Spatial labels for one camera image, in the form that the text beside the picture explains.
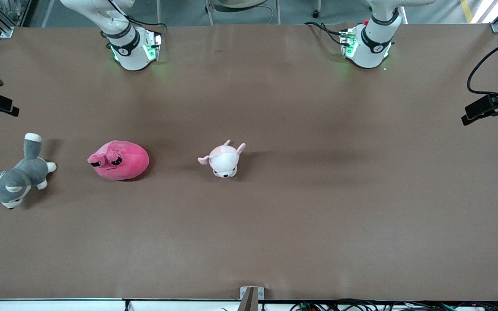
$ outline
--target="gray stuffed dog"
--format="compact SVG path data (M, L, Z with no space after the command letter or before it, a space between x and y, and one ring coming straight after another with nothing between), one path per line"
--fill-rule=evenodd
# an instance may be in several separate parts
M38 157L42 150L42 138L38 134L24 136L24 159L13 169L0 173L0 202L8 209L14 209L22 202L32 187L45 189L48 173L54 172L57 165Z

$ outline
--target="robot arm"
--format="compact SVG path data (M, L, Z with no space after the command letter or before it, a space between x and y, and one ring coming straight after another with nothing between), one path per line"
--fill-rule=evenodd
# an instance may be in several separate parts
M366 0L372 8L372 16L379 20L390 20L399 6L426 6L435 0Z
M127 70L140 70L157 59L161 36L140 26L134 26L126 18L122 8L131 8L134 1L61 0L64 6L89 18L101 28L111 44L115 60L122 67Z
M342 55L363 68L374 68L387 57L393 34L401 25L399 6L425 6L435 0L366 0L372 7L368 24L341 33Z

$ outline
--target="pink blob plush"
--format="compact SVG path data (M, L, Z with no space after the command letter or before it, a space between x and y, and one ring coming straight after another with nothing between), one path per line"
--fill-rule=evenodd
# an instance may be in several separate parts
M132 179L149 166L149 155L142 147L124 140L113 140L104 144L87 162L95 172L113 181Z

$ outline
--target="pink pig plush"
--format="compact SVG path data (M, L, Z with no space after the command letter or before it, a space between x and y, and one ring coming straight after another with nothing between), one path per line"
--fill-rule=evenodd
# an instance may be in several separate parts
M124 140L104 144L87 159L95 172L113 181L132 179L149 166L149 155L142 147Z
M245 149L245 144L241 144L237 150L229 146L230 140L223 145L216 147L208 156L198 158L201 165L210 165L216 177L234 177L237 173L237 162L239 155Z

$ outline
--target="stuffed animal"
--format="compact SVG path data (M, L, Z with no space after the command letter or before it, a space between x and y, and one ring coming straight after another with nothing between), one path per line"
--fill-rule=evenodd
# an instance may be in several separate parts
M95 172L113 181L132 179L149 166L149 154L142 147L124 140L104 144L87 159Z
M230 140L216 147L208 156L198 158L201 165L210 165L216 177L228 178L237 174L239 155L245 149L242 143L237 149L229 146Z
M0 173L0 202L12 210L22 202L32 187L45 189L48 173L54 172L57 165L38 157L42 150L42 138L38 134L24 136L24 159L12 169Z

